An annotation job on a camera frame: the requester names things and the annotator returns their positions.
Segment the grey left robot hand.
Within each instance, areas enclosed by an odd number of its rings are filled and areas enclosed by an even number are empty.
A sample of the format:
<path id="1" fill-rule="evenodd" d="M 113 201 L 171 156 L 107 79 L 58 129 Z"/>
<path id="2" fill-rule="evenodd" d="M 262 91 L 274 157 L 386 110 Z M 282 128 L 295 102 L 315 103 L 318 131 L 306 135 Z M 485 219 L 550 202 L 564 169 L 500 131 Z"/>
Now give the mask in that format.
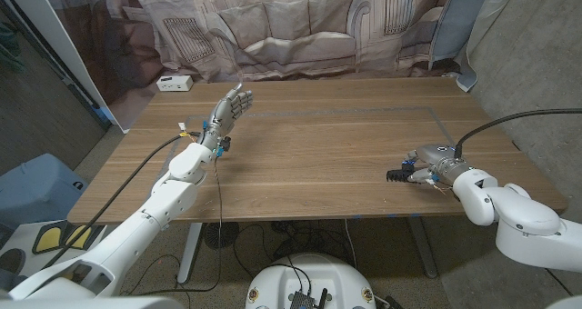
<path id="1" fill-rule="evenodd" d="M 208 118 L 207 127 L 197 141 L 199 144 L 211 151 L 217 149 L 222 139 L 234 128 L 235 121 L 252 106 L 252 92 L 243 91 L 242 87 L 243 84 L 239 83 L 217 103 Z"/>

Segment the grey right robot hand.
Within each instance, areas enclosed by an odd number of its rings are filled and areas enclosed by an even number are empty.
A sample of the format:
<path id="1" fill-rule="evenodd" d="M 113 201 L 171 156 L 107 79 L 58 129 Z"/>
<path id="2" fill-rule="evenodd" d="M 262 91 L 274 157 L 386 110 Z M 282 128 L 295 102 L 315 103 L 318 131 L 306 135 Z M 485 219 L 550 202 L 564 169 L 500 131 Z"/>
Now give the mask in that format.
<path id="1" fill-rule="evenodd" d="M 407 154 L 405 162 L 427 164 L 426 168 L 405 173 L 405 181 L 409 183 L 452 185 L 461 174 L 470 170 L 463 158 L 455 158 L 455 149 L 448 145 L 419 146 Z"/>

